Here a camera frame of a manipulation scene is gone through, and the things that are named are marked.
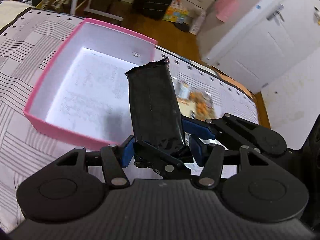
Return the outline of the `orange snack bag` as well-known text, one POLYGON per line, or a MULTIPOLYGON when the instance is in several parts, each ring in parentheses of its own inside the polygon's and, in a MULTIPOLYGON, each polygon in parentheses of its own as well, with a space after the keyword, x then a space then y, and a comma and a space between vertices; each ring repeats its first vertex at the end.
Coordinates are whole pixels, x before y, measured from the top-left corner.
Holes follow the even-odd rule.
POLYGON ((183 116, 201 121, 216 119, 214 105, 209 93, 193 89, 191 85, 175 77, 171 79, 183 116))

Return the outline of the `pink cardboard box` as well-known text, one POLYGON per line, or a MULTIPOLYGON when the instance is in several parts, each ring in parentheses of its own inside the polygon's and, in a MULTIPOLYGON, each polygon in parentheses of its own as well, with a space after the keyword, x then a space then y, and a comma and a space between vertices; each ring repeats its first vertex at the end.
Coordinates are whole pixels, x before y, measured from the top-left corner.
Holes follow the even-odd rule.
POLYGON ((157 42, 107 22, 84 19, 38 79, 24 109, 48 137, 98 150, 132 134, 126 72, 153 60, 157 42))

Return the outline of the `black snack bar wrapper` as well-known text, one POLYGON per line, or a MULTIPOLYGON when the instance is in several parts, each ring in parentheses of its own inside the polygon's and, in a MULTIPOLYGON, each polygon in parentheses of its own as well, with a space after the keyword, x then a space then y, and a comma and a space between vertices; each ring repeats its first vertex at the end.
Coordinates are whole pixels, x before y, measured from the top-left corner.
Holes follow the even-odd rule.
POLYGON ((185 143, 182 115, 169 71, 168 57, 126 72, 135 141, 152 146, 135 148, 135 165, 150 168, 158 152, 182 163, 193 163, 185 143))

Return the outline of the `colourful toy box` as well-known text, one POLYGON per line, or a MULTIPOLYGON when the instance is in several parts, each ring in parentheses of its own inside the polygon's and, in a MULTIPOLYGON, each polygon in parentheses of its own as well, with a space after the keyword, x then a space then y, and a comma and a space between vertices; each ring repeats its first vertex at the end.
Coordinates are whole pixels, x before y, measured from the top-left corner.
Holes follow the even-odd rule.
POLYGON ((163 20, 172 23, 184 23, 188 15, 189 9, 182 3, 182 0, 172 0, 163 16, 163 20))

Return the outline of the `striped white bed sheet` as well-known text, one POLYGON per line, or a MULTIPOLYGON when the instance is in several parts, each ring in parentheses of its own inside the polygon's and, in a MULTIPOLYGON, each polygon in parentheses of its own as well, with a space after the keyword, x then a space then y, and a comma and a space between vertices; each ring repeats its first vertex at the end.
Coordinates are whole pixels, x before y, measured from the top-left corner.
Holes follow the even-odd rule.
POLYGON ((165 57, 174 83, 210 96, 214 117, 258 122, 253 99, 152 38, 97 20, 1 3, 1 229, 24 219, 19 185, 71 149, 132 135, 126 72, 165 57))

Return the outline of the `white door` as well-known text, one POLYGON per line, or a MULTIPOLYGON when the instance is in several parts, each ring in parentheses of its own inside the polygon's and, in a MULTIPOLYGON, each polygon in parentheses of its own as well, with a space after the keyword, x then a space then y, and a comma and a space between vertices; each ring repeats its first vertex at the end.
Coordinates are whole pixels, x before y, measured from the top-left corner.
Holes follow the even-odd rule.
POLYGON ((257 93, 319 48, 319 0, 239 0, 227 22, 207 15, 201 59, 257 93))

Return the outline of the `pink hanging bag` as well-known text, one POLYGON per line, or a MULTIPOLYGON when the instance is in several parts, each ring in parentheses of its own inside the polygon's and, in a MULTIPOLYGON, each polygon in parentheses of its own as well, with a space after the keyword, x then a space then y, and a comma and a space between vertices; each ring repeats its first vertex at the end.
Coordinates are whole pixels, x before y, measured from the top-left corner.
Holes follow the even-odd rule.
POLYGON ((216 18, 226 23, 233 13, 237 11, 239 0, 217 0, 214 4, 216 18))

